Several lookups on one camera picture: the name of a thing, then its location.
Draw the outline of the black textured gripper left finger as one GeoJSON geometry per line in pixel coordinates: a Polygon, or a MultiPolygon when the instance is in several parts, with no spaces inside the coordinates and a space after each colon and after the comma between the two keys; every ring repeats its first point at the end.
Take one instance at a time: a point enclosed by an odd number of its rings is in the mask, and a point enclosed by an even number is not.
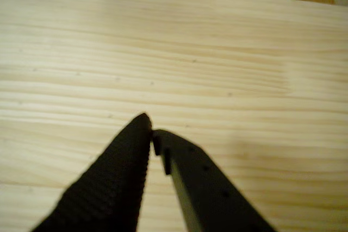
{"type": "Polygon", "coordinates": [[[136,231],[152,139],[140,114],[63,193],[34,231],[136,231]]]}

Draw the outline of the black smooth gripper right finger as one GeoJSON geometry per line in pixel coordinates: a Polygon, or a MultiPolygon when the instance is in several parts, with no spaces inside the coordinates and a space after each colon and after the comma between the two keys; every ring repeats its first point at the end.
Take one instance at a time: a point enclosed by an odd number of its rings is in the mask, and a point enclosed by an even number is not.
{"type": "Polygon", "coordinates": [[[205,151],[166,130],[153,132],[188,231],[274,231],[205,151]]]}

